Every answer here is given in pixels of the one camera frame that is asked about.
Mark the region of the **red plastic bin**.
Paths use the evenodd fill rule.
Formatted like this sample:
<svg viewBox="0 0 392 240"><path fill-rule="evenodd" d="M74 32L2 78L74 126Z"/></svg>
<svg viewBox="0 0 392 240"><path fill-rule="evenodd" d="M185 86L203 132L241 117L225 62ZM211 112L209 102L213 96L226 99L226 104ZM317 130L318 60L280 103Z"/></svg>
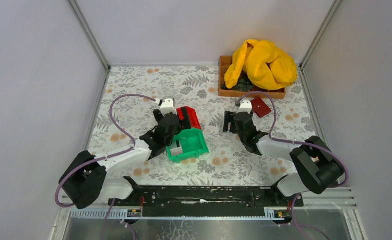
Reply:
<svg viewBox="0 0 392 240"><path fill-rule="evenodd" d="M198 120L198 117L197 117L197 114L193 108L188 107L188 106L183 106L183 107L177 108L176 111L178 114L179 122L180 122L180 120L183 119L183 117L188 117L191 121L191 128L196 128L196 129L202 130L201 125Z"/></svg>

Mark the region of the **green plastic bin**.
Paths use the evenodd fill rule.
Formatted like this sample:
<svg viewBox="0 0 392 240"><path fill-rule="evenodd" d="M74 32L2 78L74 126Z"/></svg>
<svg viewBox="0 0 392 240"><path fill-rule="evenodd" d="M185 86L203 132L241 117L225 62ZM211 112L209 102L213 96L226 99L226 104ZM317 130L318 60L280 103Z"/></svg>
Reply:
<svg viewBox="0 0 392 240"><path fill-rule="evenodd" d="M182 130L173 137L172 143L175 141L180 142L183 153L173 157L170 155L170 146L166 147L168 159L173 163L180 163L183 160L198 158L209 153L203 132L197 128Z"/></svg>

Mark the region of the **red leather card holder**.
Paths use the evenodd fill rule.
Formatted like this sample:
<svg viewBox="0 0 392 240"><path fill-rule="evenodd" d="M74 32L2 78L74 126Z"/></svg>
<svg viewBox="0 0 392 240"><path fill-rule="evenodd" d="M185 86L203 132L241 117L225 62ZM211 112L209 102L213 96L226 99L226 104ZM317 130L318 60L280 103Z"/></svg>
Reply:
<svg viewBox="0 0 392 240"><path fill-rule="evenodd" d="M252 111L259 117L263 118L270 114L272 110L267 106L263 99L256 97L251 101Z"/></svg>

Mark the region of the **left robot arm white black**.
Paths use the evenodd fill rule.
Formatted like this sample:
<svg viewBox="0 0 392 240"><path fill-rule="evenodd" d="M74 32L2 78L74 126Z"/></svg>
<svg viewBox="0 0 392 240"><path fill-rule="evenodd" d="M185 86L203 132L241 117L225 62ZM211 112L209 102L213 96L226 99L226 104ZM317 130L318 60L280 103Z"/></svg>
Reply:
<svg viewBox="0 0 392 240"><path fill-rule="evenodd" d="M108 176L164 153L176 135L192 126L187 107L164 115L155 110L153 114L157 117L157 126L129 147L102 154L100 158L87 150L80 152L59 179L56 204L62 208L84 209L97 200L127 198L132 192L131 184L123 178L109 179Z"/></svg>

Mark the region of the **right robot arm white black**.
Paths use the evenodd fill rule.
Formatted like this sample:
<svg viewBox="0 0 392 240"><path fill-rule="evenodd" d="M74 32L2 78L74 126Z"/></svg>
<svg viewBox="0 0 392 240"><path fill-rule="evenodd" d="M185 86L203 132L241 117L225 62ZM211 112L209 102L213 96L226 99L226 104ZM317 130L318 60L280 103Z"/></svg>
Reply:
<svg viewBox="0 0 392 240"><path fill-rule="evenodd" d="M224 132L238 135L245 149L258 156L270 156L293 162L296 173L282 177L273 184L283 196L312 192L322 194L345 174L343 164L332 155L327 145L317 136L297 142L271 138L257 130L247 112L224 113Z"/></svg>

